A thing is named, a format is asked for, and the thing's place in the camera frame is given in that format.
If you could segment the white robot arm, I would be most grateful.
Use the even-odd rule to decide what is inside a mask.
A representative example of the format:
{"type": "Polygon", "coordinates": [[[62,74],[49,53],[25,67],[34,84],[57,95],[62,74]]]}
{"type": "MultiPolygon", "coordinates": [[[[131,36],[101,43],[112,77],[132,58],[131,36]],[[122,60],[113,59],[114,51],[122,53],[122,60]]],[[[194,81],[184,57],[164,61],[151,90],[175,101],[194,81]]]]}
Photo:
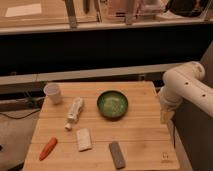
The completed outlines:
{"type": "Polygon", "coordinates": [[[208,87],[202,80],[205,69],[199,62],[187,62],[168,69],[163,74],[164,86],[158,92],[161,106],[160,119],[167,124],[174,116],[175,110],[186,99],[213,117],[213,88],[208,87]]]}

